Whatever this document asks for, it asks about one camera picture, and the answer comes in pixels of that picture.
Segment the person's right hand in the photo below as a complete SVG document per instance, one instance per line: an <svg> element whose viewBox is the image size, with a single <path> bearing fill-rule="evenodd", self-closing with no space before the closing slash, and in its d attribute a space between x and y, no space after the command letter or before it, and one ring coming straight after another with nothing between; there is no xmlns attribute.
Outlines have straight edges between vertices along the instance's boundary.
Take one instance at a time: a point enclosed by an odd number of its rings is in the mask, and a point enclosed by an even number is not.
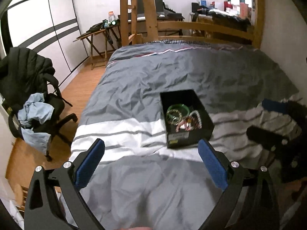
<svg viewBox="0 0 307 230"><path fill-rule="evenodd" d="M152 230L150 227L132 227L132 228L120 228L118 230Z"/></svg>

